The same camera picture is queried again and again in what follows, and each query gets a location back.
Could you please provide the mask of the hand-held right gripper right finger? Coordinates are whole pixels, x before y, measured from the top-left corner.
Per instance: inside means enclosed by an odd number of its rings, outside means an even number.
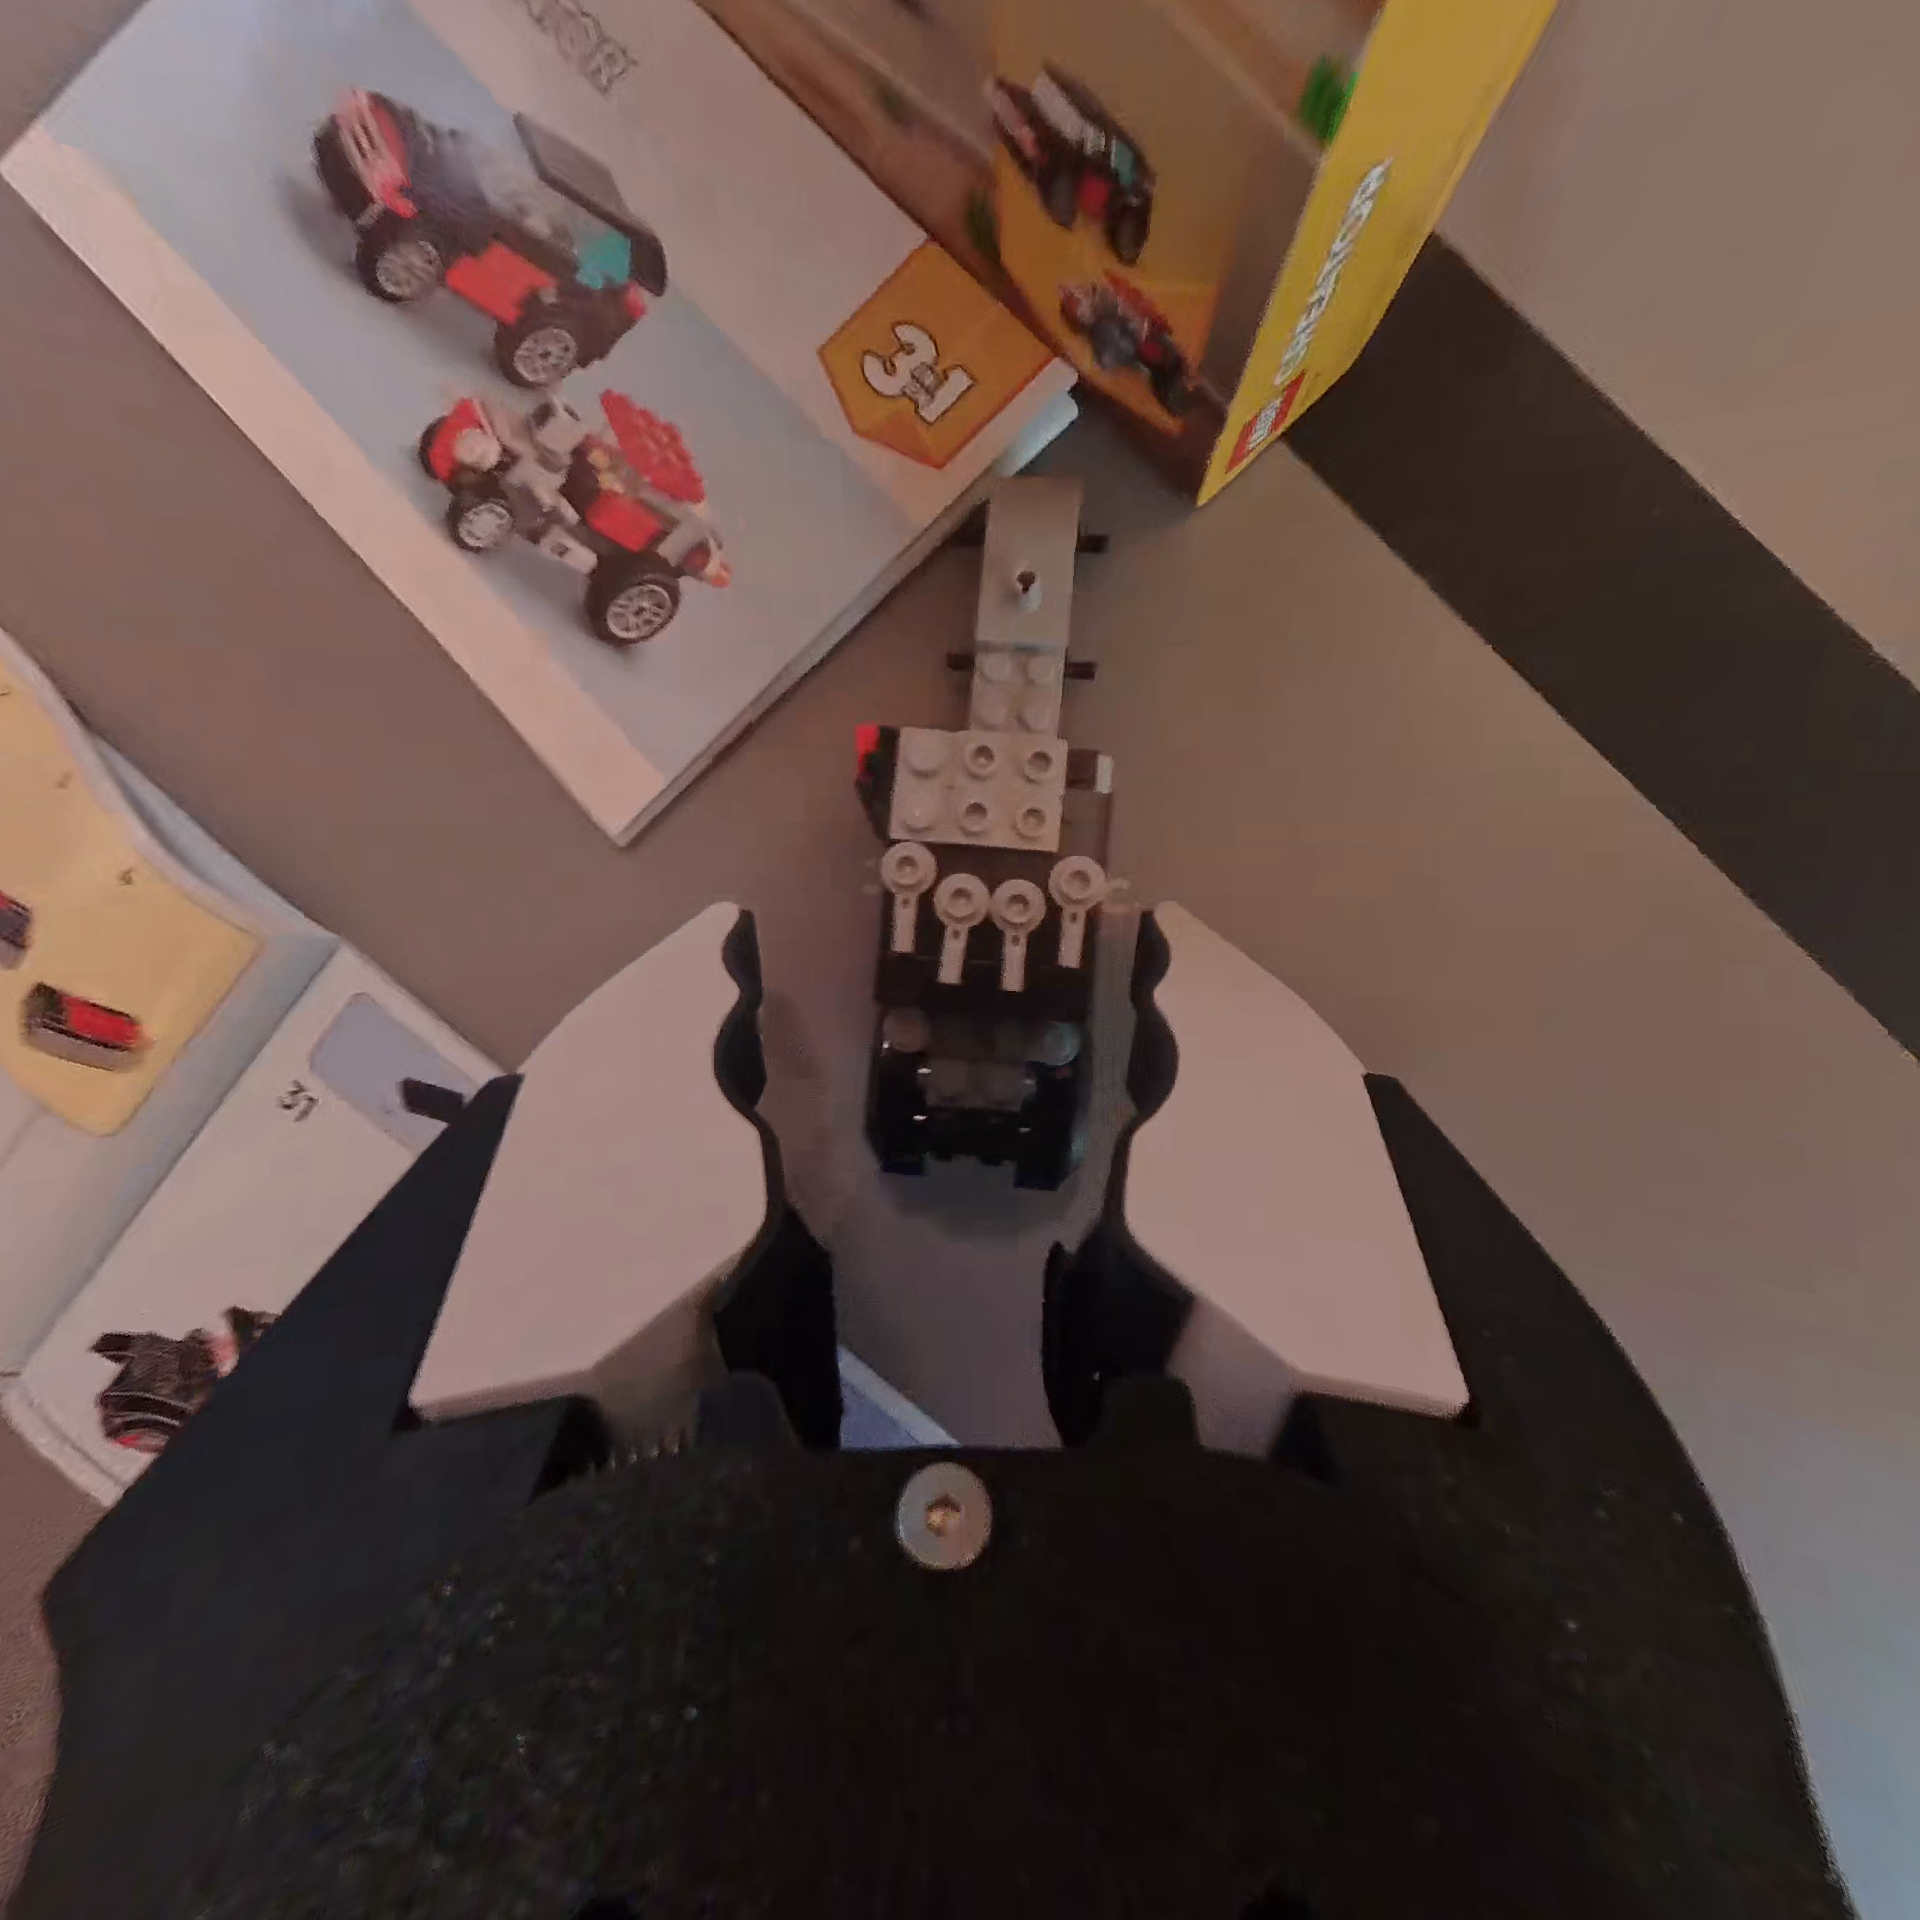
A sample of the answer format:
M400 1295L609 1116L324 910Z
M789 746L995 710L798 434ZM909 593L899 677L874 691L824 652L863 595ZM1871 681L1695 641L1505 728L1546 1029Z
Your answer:
M1296 1402L1453 1420L1473 1389L1345 1037L1188 909L1140 919L1108 1193L1044 1261L1044 1402L1089 1442L1124 1378L1181 1380L1199 1442Z

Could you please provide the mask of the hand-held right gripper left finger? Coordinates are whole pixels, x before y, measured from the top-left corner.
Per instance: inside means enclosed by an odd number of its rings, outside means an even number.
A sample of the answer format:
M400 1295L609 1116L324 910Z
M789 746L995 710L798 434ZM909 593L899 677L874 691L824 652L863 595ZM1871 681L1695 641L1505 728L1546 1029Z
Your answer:
M577 1002L528 1055L437 1328L428 1416L583 1395L663 1442L727 1374L835 1445L830 1258L760 1113L760 937L716 902Z

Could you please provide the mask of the grey desk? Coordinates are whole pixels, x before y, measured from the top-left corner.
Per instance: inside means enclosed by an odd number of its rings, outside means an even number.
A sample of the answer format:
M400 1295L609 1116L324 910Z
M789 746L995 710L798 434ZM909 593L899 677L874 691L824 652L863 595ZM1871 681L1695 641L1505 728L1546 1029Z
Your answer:
M1769 1616L1861 1918L1918 1918L1918 1055L1291 452L1199 515L1099 423L1081 632L1116 873L1405 1085L1658 1391ZM927 563L630 850L2 192L2 624L310 919L516 1062L633 952L760 915L777 1126L862 1360L1047 1440L1036 1255L824 1116L862 1052L850 735L940 698Z

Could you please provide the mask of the open instruction booklet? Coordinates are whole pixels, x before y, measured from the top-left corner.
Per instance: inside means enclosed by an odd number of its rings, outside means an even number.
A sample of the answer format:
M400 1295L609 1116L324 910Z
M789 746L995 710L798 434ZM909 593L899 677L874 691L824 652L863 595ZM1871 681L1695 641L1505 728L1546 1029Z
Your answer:
M123 1490L494 1078L2 638L2 1416Z

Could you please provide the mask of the grey black toy truck model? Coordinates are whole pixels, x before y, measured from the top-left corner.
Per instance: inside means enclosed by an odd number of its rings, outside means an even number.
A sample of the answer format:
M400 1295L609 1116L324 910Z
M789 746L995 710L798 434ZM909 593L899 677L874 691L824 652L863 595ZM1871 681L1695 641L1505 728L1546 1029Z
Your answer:
M858 798L880 839L874 1037L863 1135L881 1170L1005 1168L1059 1191L1085 1158L1112 759L1064 735L1085 483L1000 482L965 526L973 642L946 655L965 714L863 728Z

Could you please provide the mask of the yellow toy set box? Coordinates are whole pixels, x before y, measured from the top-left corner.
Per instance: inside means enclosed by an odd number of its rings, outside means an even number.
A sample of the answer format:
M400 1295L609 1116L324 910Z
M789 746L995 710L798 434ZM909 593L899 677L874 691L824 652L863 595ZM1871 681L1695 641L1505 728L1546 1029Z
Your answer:
M1208 501L1374 335L1552 4L710 4Z

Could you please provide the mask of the closed instruction booklet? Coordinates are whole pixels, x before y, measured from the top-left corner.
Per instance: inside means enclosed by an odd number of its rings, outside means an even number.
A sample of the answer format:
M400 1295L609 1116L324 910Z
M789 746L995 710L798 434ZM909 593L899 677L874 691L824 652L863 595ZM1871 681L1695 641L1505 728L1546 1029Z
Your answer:
M2 182L615 843L1075 420L697 4L146 4Z

